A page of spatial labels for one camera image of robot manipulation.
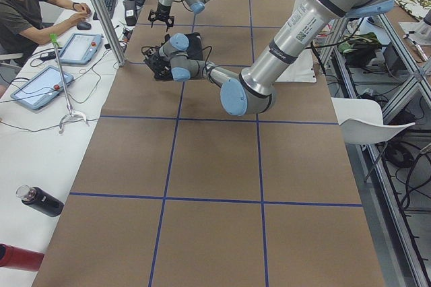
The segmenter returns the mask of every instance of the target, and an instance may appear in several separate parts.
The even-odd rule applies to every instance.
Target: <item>person's hand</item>
[[[87,14],[87,12],[83,11],[73,14],[68,20],[71,26],[76,26],[78,23],[85,21],[89,16],[90,15]]]
[[[76,12],[86,12],[87,14],[90,14],[92,10],[88,7],[86,3],[74,3],[73,9]]]

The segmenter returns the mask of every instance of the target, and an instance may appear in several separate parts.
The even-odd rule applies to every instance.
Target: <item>person's arm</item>
[[[63,9],[72,9],[76,12],[86,12],[88,14],[91,13],[91,9],[88,7],[86,3],[75,3],[71,0],[48,0],[50,4],[56,5],[58,7],[62,7]]]
[[[61,35],[68,31],[68,29],[76,26],[78,22],[85,21],[88,17],[88,14],[85,11],[78,12],[73,14],[67,20],[55,24],[54,26],[50,26],[49,28],[37,29],[34,26],[31,28],[25,29],[20,32],[20,35],[25,36],[31,41],[37,44],[47,44],[51,41],[50,34],[55,33],[56,35]]]

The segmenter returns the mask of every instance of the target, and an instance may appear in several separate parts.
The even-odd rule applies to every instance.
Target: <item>tablet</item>
[[[66,84],[69,84],[73,80],[73,76],[68,73],[64,74]],[[12,93],[11,97],[30,110],[38,110],[47,105],[62,91],[63,83],[61,82],[59,69],[48,66]]]
[[[65,65],[86,65],[101,44],[101,34],[74,33],[59,53],[60,62]]]

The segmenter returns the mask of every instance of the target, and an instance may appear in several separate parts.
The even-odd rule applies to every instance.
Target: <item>metal pole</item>
[[[119,67],[124,66],[125,64],[125,56],[123,49],[120,46],[120,42],[117,38],[117,34],[115,33],[114,26],[110,20],[110,16],[108,14],[108,10],[103,2],[103,0],[90,0],[93,4],[94,9],[97,11],[100,23],[102,24],[102,28],[104,31],[105,37],[108,39],[109,45],[115,55],[115,59],[119,64]]]

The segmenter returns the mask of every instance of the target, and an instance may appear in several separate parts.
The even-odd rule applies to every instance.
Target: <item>brown table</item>
[[[133,33],[35,287],[384,286],[325,77],[277,83],[278,102],[231,117],[205,80],[155,82]],[[239,72],[294,0],[213,0],[177,32]]]

